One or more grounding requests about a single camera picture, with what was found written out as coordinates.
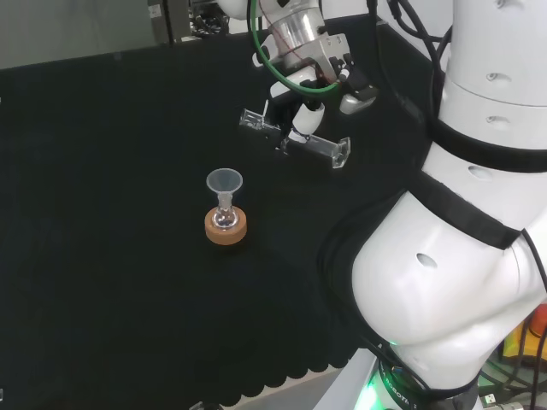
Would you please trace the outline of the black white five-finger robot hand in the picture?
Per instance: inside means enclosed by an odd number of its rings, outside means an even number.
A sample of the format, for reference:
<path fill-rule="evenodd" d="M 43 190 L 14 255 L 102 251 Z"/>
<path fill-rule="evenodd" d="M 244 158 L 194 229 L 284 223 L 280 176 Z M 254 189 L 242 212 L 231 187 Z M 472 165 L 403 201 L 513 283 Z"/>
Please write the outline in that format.
<path fill-rule="evenodd" d="M 357 67 L 345 35 L 323 33 L 302 41 L 271 33 L 256 46 L 253 64 L 266 68 L 275 82 L 263 111 L 244 110 L 240 124 L 261 133 L 283 152 L 300 148 L 341 167 L 351 151 L 350 138 L 333 142 L 316 134 L 326 100 L 339 97 L 339 111 L 352 115 L 378 96 L 378 89 Z"/>

